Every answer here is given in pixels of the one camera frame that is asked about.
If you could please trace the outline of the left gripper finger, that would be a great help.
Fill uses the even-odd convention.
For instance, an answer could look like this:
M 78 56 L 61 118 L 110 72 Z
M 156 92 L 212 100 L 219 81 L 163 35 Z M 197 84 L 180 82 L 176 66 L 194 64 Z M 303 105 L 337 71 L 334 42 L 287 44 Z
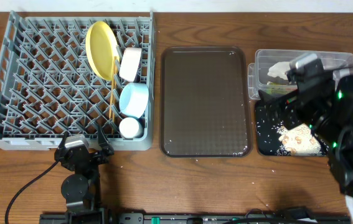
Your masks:
M 59 152 L 62 152 L 65 149 L 65 142 L 66 139 L 68 138 L 68 132 L 65 132 L 64 135 L 62 136 L 62 140 L 57 148 Z
M 110 144 L 109 140 L 105 136 L 103 132 L 103 128 L 98 126 L 98 144 L 101 147 L 101 151 L 104 153 L 105 156 L 112 156 L 114 154 L 114 149 Z

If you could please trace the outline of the small white cup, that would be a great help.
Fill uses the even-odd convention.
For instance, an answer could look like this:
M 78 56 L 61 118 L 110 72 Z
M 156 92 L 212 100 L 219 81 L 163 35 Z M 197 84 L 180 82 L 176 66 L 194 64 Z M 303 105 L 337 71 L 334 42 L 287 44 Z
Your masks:
M 140 122 L 132 117 L 124 118 L 119 125 L 120 134 L 125 139 L 140 138 L 143 135 L 143 127 Z

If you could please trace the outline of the white napkin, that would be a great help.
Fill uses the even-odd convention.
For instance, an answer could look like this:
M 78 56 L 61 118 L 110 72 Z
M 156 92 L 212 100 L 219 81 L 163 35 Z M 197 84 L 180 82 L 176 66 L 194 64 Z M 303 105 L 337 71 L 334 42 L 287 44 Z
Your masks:
M 286 72 L 290 71 L 289 62 L 278 62 L 269 68 L 267 75 L 273 78 L 287 80 Z

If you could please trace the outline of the light blue bowl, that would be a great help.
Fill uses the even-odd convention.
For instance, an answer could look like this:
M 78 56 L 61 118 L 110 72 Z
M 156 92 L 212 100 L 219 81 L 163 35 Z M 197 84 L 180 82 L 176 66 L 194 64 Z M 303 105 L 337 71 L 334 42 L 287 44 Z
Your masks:
M 144 83 L 127 84 L 120 95 L 119 107 L 122 114 L 139 119 L 148 105 L 149 90 Z

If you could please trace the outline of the wooden chopstick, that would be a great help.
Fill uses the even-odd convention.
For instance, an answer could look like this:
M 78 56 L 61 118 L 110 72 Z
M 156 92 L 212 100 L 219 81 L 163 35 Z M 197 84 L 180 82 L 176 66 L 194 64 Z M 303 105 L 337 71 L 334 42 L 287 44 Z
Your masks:
M 112 71 L 112 77 L 111 77 L 111 93 L 110 93 L 110 111 L 109 111 L 109 117 L 111 118 L 111 121 L 113 122 L 112 124 L 112 131 L 111 133 L 113 134 L 116 131 L 116 125 L 115 125 L 115 113 L 112 110 L 112 106 L 115 105 L 115 97 L 114 97 L 114 90 L 116 90 L 116 82 L 115 82 L 115 75 L 117 72 L 117 67 L 116 67 L 116 62 L 117 62 L 117 57 L 113 58 L 113 71 Z
M 114 77 L 111 79 L 111 91 L 110 91 L 110 104 L 109 104 L 109 118 L 114 119 L 114 115 L 112 112 L 112 106 L 114 103 L 113 90 L 116 88 L 116 83 Z

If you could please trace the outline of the white bowl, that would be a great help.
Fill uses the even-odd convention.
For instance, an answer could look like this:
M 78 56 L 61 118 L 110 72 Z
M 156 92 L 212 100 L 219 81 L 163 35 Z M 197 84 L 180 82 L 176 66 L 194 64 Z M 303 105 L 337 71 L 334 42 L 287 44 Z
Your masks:
M 142 49 L 128 47 L 125 49 L 121 61 L 119 75 L 127 82 L 134 82 L 140 65 Z

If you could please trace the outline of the yellow plate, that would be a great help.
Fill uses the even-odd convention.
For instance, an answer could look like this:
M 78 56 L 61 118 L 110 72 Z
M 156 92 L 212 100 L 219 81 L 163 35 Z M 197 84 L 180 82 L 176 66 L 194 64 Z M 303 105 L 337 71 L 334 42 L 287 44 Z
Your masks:
M 85 39 L 88 63 L 96 76 L 111 81 L 120 61 L 118 43 L 110 26 L 104 21 L 92 24 Z

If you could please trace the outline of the green orange snack wrapper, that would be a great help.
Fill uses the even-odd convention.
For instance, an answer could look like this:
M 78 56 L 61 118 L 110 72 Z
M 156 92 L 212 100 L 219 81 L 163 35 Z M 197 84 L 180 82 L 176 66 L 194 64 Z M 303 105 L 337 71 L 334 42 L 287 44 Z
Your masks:
M 267 82 L 266 92 L 270 95 L 285 95 L 297 89 L 296 85 L 280 85 L 273 82 Z

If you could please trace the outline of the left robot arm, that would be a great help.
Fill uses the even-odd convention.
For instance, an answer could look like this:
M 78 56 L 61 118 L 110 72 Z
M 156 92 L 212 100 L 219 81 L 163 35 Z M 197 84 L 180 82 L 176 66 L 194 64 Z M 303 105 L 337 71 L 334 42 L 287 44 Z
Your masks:
M 62 183 L 61 194 L 69 212 L 93 211 L 101 205 L 99 166 L 106 164 L 114 149 L 97 127 L 99 150 L 89 151 L 89 143 L 83 134 L 65 134 L 55 151 L 54 159 L 73 174 Z

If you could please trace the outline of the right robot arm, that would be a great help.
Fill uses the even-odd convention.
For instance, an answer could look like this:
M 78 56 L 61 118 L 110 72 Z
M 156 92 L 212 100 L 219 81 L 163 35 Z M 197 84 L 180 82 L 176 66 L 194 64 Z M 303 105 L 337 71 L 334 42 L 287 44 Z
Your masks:
M 338 83 L 323 78 L 314 86 L 275 97 L 260 91 L 260 105 L 268 121 L 293 129 L 305 124 L 329 147 L 328 164 L 344 194 L 353 222 L 353 75 Z

